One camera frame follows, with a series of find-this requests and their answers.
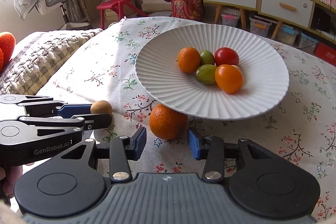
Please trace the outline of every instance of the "orange drawer handle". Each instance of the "orange drawer handle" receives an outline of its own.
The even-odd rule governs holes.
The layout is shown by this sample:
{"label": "orange drawer handle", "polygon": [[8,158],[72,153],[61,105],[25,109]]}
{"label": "orange drawer handle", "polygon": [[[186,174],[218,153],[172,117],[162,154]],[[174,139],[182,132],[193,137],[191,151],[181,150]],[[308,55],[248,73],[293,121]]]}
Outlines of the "orange drawer handle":
{"label": "orange drawer handle", "polygon": [[259,24],[259,23],[254,23],[254,26],[257,26],[257,27],[262,28],[262,29],[266,28],[266,25],[262,25],[262,24]]}
{"label": "orange drawer handle", "polygon": [[297,11],[297,9],[296,9],[295,7],[290,6],[290,5],[288,5],[288,4],[284,4],[284,3],[282,3],[282,2],[279,2],[279,5],[280,5],[282,8],[287,9],[287,10],[290,10],[290,11],[292,11],[292,12],[296,12],[296,11]]}

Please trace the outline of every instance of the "floral tablecloth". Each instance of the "floral tablecloth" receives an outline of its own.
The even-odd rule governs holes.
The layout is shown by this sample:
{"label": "floral tablecloth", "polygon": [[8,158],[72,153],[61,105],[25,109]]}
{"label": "floral tablecloth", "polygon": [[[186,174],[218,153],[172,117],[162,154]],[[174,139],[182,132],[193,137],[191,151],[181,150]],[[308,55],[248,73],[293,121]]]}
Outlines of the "floral tablecloth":
{"label": "floral tablecloth", "polygon": [[[198,22],[169,17],[126,19],[96,35],[41,88],[38,95],[69,103],[107,100],[114,114],[109,128],[87,132],[98,142],[132,135],[147,128],[147,144],[136,172],[202,173],[204,160],[193,160],[186,135],[165,141],[155,137],[148,116],[157,102],[135,77],[134,63],[141,47],[169,29]],[[290,46],[265,39],[282,56],[290,74],[289,91],[281,104],[256,118],[216,122],[189,117],[188,124],[202,134],[220,136],[225,142],[249,138],[313,174],[321,186],[313,216],[327,219],[336,213],[336,68]],[[99,170],[108,175],[107,160]],[[227,175],[235,171],[226,162]]]}

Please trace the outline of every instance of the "green olive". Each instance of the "green olive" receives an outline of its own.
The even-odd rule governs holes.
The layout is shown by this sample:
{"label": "green olive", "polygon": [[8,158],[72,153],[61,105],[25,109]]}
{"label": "green olive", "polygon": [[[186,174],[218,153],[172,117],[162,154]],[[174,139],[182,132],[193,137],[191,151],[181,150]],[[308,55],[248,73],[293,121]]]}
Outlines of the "green olive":
{"label": "green olive", "polygon": [[198,82],[205,85],[212,85],[216,83],[215,71],[217,67],[214,65],[206,64],[196,69],[195,75]]}
{"label": "green olive", "polygon": [[215,57],[213,56],[211,51],[201,51],[199,55],[201,57],[201,65],[206,65],[206,64],[214,65],[215,64]]}

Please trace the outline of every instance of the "white plate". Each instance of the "white plate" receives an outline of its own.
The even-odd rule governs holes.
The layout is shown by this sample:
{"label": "white plate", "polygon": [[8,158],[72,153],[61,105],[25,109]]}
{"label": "white plate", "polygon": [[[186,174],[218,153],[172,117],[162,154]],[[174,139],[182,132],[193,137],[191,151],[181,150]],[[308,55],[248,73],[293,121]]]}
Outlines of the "white plate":
{"label": "white plate", "polygon": [[[244,85],[235,94],[216,84],[197,82],[183,73],[176,62],[184,47],[213,54],[220,47],[234,49],[244,75]],[[159,34],[140,50],[136,76],[158,102],[194,117],[233,121],[261,115],[277,106],[289,86],[286,64],[277,51],[258,36],[233,27],[197,24]]]}

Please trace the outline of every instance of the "red tomato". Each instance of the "red tomato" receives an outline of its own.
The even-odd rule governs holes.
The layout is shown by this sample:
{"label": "red tomato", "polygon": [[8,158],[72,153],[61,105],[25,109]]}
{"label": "red tomato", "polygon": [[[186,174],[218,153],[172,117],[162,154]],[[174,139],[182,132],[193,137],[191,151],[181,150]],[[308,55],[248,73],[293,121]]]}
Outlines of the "red tomato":
{"label": "red tomato", "polygon": [[219,48],[215,52],[216,66],[220,65],[238,65],[239,55],[231,48],[223,47]]}

